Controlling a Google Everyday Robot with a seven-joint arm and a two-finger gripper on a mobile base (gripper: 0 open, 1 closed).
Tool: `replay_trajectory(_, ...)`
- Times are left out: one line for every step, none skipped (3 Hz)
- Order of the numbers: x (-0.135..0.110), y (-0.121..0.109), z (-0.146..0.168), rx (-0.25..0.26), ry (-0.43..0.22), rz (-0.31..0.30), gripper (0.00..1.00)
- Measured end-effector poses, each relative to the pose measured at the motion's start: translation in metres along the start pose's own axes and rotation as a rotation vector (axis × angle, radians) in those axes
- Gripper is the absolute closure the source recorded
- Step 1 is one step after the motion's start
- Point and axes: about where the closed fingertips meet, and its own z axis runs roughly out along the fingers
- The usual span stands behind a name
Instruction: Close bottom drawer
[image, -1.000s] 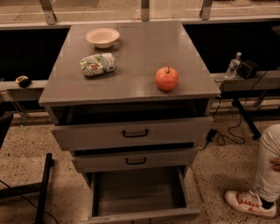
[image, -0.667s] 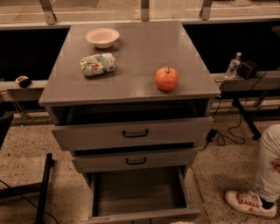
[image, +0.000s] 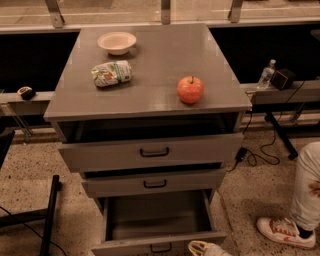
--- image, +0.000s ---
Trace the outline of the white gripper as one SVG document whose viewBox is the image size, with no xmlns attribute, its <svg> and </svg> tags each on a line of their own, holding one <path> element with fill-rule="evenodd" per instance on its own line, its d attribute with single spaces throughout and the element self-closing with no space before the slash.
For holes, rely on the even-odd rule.
<svg viewBox="0 0 320 256">
<path fill-rule="evenodd" d="M 191 241 L 188 249 L 193 256 L 232 256 L 220 246 L 204 241 Z"/>
</svg>

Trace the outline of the person hand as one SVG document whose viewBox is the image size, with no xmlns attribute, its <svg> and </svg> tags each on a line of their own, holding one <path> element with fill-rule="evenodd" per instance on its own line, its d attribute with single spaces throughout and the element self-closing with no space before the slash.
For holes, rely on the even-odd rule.
<svg viewBox="0 0 320 256">
<path fill-rule="evenodd" d="M 309 185 L 310 195 L 320 197 L 320 182 L 314 182 Z"/>
</svg>

